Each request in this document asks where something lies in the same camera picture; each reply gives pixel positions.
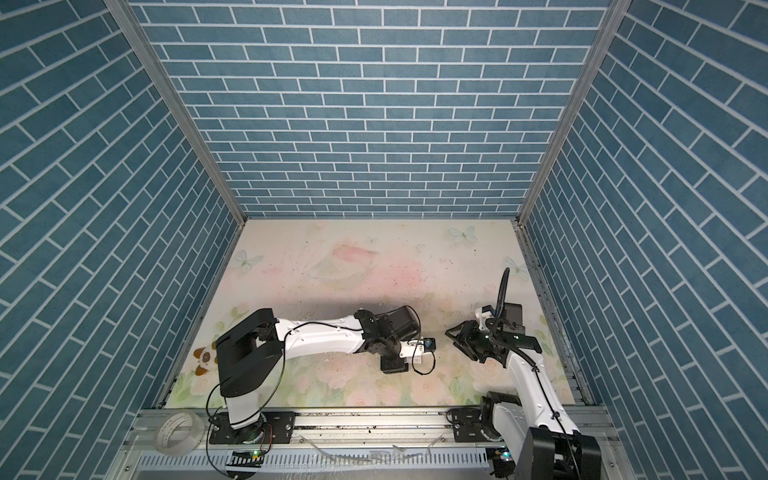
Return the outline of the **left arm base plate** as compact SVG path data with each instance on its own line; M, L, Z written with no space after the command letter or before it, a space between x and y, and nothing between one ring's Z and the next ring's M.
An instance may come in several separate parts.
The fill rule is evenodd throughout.
M288 444L293 435L296 413L292 411L267 411L245 427L235 429L227 412L214 416L209 442L214 445L264 445Z

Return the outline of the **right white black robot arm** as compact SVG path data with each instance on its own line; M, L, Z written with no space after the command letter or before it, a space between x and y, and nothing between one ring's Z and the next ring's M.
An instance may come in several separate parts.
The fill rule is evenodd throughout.
M510 374L515 394L490 391L475 410L455 410L449 421L458 441L473 427L504 444L486 454L499 479L599 479L598 441L571 420L547 377L543 349L522 325L523 306L501 301L479 308L474 320L446 330L453 345L481 364L493 359Z

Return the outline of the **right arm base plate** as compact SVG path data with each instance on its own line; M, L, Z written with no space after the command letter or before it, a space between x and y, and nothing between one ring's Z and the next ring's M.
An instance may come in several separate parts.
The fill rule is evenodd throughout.
M455 407L445 412L456 443L503 443L501 434L479 407Z

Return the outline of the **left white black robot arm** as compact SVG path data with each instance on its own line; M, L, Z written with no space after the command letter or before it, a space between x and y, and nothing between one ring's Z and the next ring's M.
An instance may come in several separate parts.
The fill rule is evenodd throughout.
M269 401L260 400L257 391L289 359L367 353L379 357L383 373L394 374L432 356L436 341L422 336L420 320L408 306L379 314L360 309L330 320L289 320L262 308L220 336L215 348L219 393L237 431L261 420Z

